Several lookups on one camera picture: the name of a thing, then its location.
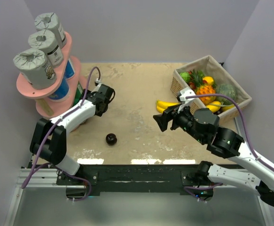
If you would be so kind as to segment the grey roll with cartoon label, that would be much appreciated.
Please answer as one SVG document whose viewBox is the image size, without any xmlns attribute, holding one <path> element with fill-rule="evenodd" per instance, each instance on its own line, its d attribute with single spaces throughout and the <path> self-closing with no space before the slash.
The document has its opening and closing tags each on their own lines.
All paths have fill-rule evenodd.
<svg viewBox="0 0 274 226">
<path fill-rule="evenodd" d="M 45 53 L 30 48 L 13 58 L 14 65 L 34 89 L 46 89 L 56 81 L 54 68 Z"/>
</svg>

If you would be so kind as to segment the grey roll with barcode label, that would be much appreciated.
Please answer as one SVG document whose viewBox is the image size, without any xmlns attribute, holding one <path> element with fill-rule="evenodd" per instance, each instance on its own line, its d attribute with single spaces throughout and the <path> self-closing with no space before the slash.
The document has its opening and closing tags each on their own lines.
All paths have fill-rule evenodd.
<svg viewBox="0 0 274 226">
<path fill-rule="evenodd" d="M 43 51 L 54 68 L 63 62 L 61 48 L 52 31 L 41 30 L 35 32 L 29 36 L 28 43 L 32 48 Z"/>
</svg>

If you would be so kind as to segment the grey roll front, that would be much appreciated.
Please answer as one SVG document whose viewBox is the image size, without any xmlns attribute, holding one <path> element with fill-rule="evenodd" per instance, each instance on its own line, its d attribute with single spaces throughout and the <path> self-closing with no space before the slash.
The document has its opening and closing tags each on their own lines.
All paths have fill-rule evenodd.
<svg viewBox="0 0 274 226">
<path fill-rule="evenodd" d="M 40 14 L 35 18 L 34 24 L 37 31 L 50 30 L 55 35 L 60 48 L 63 48 L 66 45 L 66 34 L 56 13 Z"/>
</svg>

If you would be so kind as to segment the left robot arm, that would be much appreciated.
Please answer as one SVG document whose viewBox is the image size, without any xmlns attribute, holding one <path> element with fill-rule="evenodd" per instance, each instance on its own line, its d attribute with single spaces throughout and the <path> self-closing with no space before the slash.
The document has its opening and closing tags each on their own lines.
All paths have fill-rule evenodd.
<svg viewBox="0 0 274 226">
<path fill-rule="evenodd" d="M 65 171 L 67 179 L 80 184 L 84 173 L 80 164 L 67 155 L 67 136 L 80 124 L 93 116 L 101 117 L 115 97 L 115 90 L 99 84 L 93 91 L 84 90 L 80 100 L 71 109 L 50 120 L 41 118 L 35 127 L 30 152 Z"/>
</svg>

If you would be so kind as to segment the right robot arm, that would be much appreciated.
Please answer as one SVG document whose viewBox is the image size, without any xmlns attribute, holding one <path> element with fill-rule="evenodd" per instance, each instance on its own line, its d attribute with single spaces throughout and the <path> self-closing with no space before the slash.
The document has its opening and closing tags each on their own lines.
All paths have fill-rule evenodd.
<svg viewBox="0 0 274 226">
<path fill-rule="evenodd" d="M 197 170 L 187 176 L 199 185 L 227 184 L 253 191 L 260 199 L 274 207 L 274 164 L 261 155 L 254 156 L 244 138 L 231 129 L 219 125 L 219 117 L 208 108 L 190 112 L 189 107 L 179 111 L 179 105 L 168 107 L 153 116 L 161 131 L 181 128 L 213 155 L 237 163 L 246 172 L 237 172 L 208 161 L 202 161 Z"/>
</svg>

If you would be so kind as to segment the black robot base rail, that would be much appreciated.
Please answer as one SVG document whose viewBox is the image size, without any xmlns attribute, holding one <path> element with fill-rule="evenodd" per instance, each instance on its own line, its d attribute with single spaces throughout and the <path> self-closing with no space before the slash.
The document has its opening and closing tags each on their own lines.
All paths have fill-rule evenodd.
<svg viewBox="0 0 274 226">
<path fill-rule="evenodd" d="M 26 169 L 22 170 L 18 182 L 22 189 L 33 184 L 41 186 L 52 173 L 53 185 L 64 186 L 72 202 L 102 193 L 178 193 L 207 201 L 215 187 L 227 184 L 219 178 L 208 178 L 213 166 L 207 161 L 188 165 L 81 165 L 78 174 L 71 176 L 45 163 L 34 169 L 31 177 L 25 175 Z"/>
</svg>

